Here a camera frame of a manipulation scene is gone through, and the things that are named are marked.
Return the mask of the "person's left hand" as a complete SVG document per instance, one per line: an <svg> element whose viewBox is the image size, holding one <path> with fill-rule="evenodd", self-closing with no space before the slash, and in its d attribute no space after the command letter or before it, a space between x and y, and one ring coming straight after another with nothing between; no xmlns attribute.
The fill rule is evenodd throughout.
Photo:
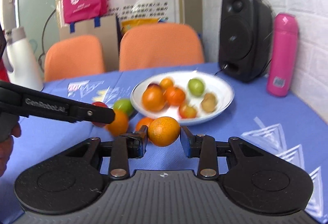
<svg viewBox="0 0 328 224"><path fill-rule="evenodd" d="M13 137L21 136L21 127L17 123L16 126L12 129L11 135L7 138L6 141L0 143L0 177L3 176L7 169L7 163L13 151Z"/></svg>

